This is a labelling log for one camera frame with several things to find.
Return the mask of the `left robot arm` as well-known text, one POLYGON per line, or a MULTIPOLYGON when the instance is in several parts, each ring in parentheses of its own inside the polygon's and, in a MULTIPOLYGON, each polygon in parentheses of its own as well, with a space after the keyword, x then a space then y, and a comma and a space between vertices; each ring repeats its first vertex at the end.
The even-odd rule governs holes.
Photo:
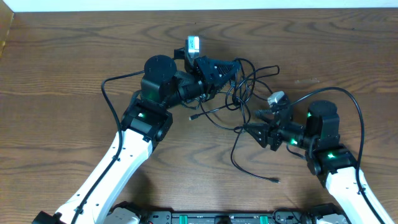
POLYGON ((133 173, 150 157, 169 131, 169 108, 208 101, 234 80, 237 60, 201 57, 196 47, 175 50, 175 57, 155 55, 144 65, 141 89, 136 91, 109 150, 77 192, 50 215, 40 212, 34 223, 139 223, 140 215, 113 208, 133 173))

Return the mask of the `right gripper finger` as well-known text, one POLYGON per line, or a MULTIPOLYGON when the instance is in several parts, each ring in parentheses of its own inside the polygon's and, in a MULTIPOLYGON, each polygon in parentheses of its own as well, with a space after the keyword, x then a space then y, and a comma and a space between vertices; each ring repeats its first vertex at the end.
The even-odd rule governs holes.
POLYGON ((247 123, 243 128, 261 147, 265 148, 271 143, 270 126, 267 123, 247 123))
POLYGON ((272 110, 266 109, 266 110, 256 110, 255 111, 255 116, 264 122, 272 122, 274 120, 274 114, 272 110))

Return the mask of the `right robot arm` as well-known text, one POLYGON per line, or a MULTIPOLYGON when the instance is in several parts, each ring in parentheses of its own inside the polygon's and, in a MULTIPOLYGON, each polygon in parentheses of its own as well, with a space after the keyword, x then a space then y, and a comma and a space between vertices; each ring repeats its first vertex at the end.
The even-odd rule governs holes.
POLYGON ((333 213, 330 207, 320 208, 311 215, 313 222, 325 222, 331 217, 346 218, 350 223, 393 222, 369 187, 360 159, 340 143, 340 117, 334 103, 310 103, 307 121, 302 125, 293 122, 292 106, 286 96, 270 97, 268 102, 268 112, 274 118, 244 124, 243 128, 262 147, 269 146, 273 151, 282 143, 305 150, 308 169, 342 209, 333 213))

